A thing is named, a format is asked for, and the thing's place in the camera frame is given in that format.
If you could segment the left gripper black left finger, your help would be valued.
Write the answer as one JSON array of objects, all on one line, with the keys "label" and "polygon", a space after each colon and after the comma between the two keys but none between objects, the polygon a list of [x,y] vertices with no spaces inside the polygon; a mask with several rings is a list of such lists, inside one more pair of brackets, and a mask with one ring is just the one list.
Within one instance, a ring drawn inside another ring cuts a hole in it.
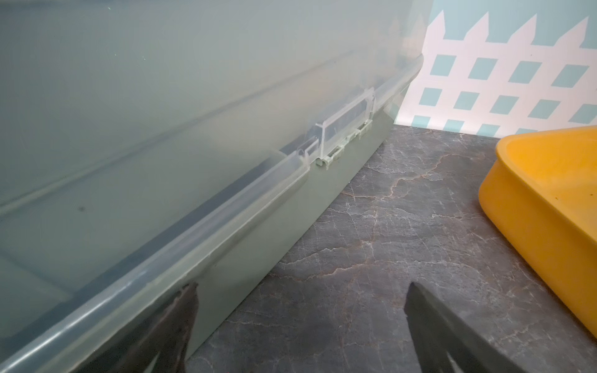
[{"label": "left gripper black left finger", "polygon": [[185,285],[166,306],[80,372],[185,372],[187,347],[199,300],[197,283]]}]

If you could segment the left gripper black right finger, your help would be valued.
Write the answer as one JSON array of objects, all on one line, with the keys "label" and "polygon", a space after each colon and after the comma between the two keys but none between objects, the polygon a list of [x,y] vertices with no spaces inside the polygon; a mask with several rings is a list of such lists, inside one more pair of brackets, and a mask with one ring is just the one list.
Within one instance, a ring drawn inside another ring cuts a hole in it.
[{"label": "left gripper black right finger", "polygon": [[522,372],[418,282],[409,285],[404,312],[423,372]]}]

